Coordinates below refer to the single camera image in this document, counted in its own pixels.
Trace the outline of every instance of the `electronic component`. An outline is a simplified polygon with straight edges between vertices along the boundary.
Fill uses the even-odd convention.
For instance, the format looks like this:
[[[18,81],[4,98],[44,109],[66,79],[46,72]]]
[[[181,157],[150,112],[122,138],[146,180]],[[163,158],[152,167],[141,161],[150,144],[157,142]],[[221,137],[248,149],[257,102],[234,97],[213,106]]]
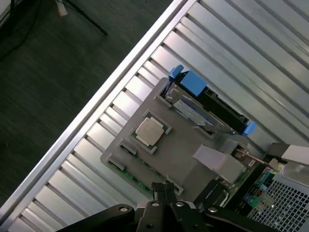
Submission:
[[[157,148],[155,144],[163,133],[168,134],[171,129],[171,126],[162,123],[158,117],[148,112],[139,127],[132,132],[132,137],[141,142],[152,154]]]
[[[109,161],[108,164],[111,165],[112,167],[114,167],[118,172],[123,174],[130,182],[132,182],[133,184],[140,187],[141,190],[146,192],[146,194],[152,194],[152,190],[149,187],[147,187],[146,185],[144,185],[141,181],[139,181],[136,177],[134,177],[131,173],[127,172],[124,169],[123,170],[119,169],[119,167],[116,166],[111,161]]]
[[[218,180],[211,180],[194,200],[194,204],[199,212],[204,212],[212,205],[223,206],[228,196],[228,192]]]
[[[237,215],[242,215],[242,216],[247,216],[250,211],[252,210],[252,207],[248,205],[246,202],[241,201],[236,209],[234,210],[235,214]]]
[[[248,150],[247,147],[237,141],[226,140],[219,150],[230,154],[247,168],[252,168],[256,164],[255,159],[244,154],[244,151]]]
[[[221,100],[193,71],[181,72],[182,69],[179,65],[169,73],[169,84],[161,94],[175,110],[210,135],[253,133],[254,122]]]
[[[222,178],[218,178],[218,181],[226,188],[229,193],[229,200],[235,196],[238,190],[243,187],[243,184],[248,180],[248,177],[253,173],[254,168],[246,169],[235,181],[234,184],[230,184]]]
[[[260,200],[257,196],[252,196],[251,194],[247,193],[244,197],[244,201],[250,205],[252,208],[256,207],[259,204]]]
[[[266,191],[272,183],[274,176],[275,174],[273,173],[273,170],[267,167],[262,172],[261,176],[257,179],[255,185],[259,187],[262,191]]]
[[[163,125],[160,126],[159,122],[155,122],[155,119],[145,118],[140,126],[135,131],[136,138],[143,142],[146,146],[153,146],[160,139],[164,133]]]
[[[232,166],[222,162],[224,165],[218,169],[210,169],[193,158],[201,145],[218,150],[226,139],[237,136],[218,133],[216,139],[210,139],[200,126],[186,120],[161,96],[169,84],[167,78],[158,82],[100,159],[102,163],[116,162],[115,166],[124,167],[126,173],[148,188],[152,182],[174,183],[180,199],[193,201],[218,174],[229,182],[241,178],[244,166],[231,155],[226,160],[233,159],[238,165],[234,161]]]

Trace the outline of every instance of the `black plastic part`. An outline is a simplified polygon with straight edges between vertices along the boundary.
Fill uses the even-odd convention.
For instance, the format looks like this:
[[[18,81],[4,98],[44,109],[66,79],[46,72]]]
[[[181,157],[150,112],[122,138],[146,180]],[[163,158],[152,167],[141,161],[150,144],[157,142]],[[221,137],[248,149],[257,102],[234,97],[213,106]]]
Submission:
[[[207,224],[213,225],[218,231],[225,231],[228,228],[229,231],[277,232],[276,229],[247,217],[236,215],[225,208],[212,206],[212,209],[215,209],[216,212],[206,212],[205,221]]]
[[[175,195],[173,184],[153,184],[158,200],[150,201],[145,208],[138,208],[136,213],[131,206],[119,204],[93,216],[72,224],[60,232],[275,232],[276,230],[261,225],[246,217],[237,216],[233,212],[215,207],[218,212],[205,211],[199,213],[186,202],[173,201],[166,204]]]
[[[226,191],[224,186],[218,180],[211,180],[203,191],[194,200],[194,205],[199,212],[204,212],[211,205],[220,205],[226,198]]]
[[[109,228],[114,228],[115,225],[126,225],[133,222],[134,214],[135,211],[131,206],[127,204],[118,204],[65,227],[59,230],[59,232],[100,232],[102,228],[109,231]]]
[[[252,209],[252,206],[248,205],[245,201],[241,201],[234,213],[246,217]]]
[[[218,95],[208,87],[205,87],[198,96],[192,94],[185,86],[181,84],[182,79],[186,76],[187,73],[188,72],[183,72],[179,74],[175,78],[174,83],[182,90],[184,90],[187,94],[189,94],[193,99],[198,101],[203,106],[204,110],[206,110],[207,112],[212,112],[228,126],[233,128],[237,133],[243,134],[247,128],[247,123],[249,122],[249,119],[246,116],[241,115],[237,111],[235,111],[231,106],[221,100]]]
[[[255,169],[252,171],[250,176],[248,176],[248,178],[244,181],[244,183],[240,186],[240,188],[234,194],[234,196],[228,201],[228,203],[225,206],[225,209],[234,211],[237,208],[239,203],[242,201],[242,198],[250,190],[250,188],[256,182],[258,177],[262,174],[264,169],[265,169],[265,165],[263,164],[259,164],[257,165],[257,167],[255,167]]]
[[[159,201],[148,202],[136,232],[144,232],[147,229],[151,229],[151,232],[161,232],[163,230],[165,206],[165,203]]]
[[[191,209],[190,206],[186,202],[178,202],[182,203],[183,206],[177,206],[177,202],[173,202],[170,207],[174,216],[176,217],[176,221],[179,223],[180,228],[175,231],[183,231],[183,232],[208,232],[209,229],[206,226],[202,215],[196,210]]]

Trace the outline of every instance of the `black cable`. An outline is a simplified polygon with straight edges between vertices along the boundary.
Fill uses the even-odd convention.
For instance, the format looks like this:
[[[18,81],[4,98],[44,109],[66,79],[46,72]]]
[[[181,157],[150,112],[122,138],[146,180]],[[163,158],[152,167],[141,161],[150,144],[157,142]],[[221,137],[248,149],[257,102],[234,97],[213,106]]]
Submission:
[[[37,19],[38,19],[38,15],[39,15],[39,9],[40,9],[40,6],[42,4],[42,0],[40,0],[38,6],[37,6],[37,9],[35,10],[35,13],[34,13],[34,19],[33,19],[33,22],[28,30],[28,32],[26,33],[26,35],[24,36],[23,40],[18,44],[16,45],[15,47],[13,47],[12,49],[10,49],[9,51],[7,51],[1,58],[0,58],[0,62],[2,62],[10,53],[12,53],[13,51],[17,50],[20,46],[22,46],[25,41],[27,40],[28,36],[30,35]]]

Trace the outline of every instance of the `tripod leg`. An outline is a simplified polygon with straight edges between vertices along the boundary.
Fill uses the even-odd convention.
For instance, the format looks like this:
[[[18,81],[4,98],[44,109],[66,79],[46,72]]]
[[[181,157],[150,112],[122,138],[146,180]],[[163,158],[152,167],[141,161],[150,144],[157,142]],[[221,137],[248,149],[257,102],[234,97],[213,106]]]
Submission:
[[[10,5],[10,18],[9,18],[9,36],[12,35],[13,27],[14,27],[14,13],[15,13],[15,0],[11,0]]]
[[[108,35],[106,30],[104,30],[102,27],[100,27],[99,24],[97,24],[95,21],[93,21],[81,8],[79,8],[77,5],[75,5],[71,0],[64,0],[68,4],[70,4],[78,13],[80,13],[82,16],[84,16],[90,23],[92,23],[96,28],[98,28],[104,35]]]

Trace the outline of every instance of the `metal mesh grille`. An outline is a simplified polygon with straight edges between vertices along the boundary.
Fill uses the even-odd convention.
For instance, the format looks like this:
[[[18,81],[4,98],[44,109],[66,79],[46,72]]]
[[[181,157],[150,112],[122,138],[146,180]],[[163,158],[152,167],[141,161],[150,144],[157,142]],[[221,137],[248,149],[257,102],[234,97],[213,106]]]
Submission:
[[[281,232],[297,232],[309,218],[308,203],[308,195],[274,181],[249,217]]]

